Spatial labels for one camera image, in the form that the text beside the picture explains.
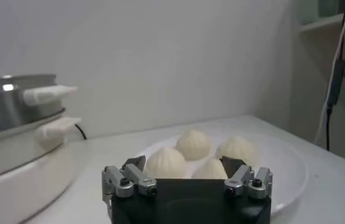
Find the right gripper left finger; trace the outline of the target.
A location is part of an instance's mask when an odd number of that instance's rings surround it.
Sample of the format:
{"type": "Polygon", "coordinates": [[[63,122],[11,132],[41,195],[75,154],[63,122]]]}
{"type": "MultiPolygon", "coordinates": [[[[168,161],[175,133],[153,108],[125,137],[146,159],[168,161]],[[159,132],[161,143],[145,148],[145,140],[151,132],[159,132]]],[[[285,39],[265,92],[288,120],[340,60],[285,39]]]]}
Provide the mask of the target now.
{"type": "Polygon", "coordinates": [[[157,181],[143,173],[146,157],[129,158],[121,166],[106,166],[102,174],[102,201],[110,209],[112,198],[130,198],[139,193],[153,197],[157,193],[157,181]]]}

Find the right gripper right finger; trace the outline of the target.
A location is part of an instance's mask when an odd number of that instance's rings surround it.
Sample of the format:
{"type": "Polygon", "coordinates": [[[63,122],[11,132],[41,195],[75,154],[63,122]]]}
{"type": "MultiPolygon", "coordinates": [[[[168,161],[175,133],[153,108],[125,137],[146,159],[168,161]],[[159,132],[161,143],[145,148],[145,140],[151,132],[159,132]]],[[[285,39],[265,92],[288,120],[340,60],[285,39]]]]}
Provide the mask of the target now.
{"type": "Polygon", "coordinates": [[[224,194],[235,198],[246,191],[250,198],[262,200],[272,195],[272,172],[261,167],[257,173],[242,159],[223,156],[220,159],[228,179],[224,181],[224,194]]]}

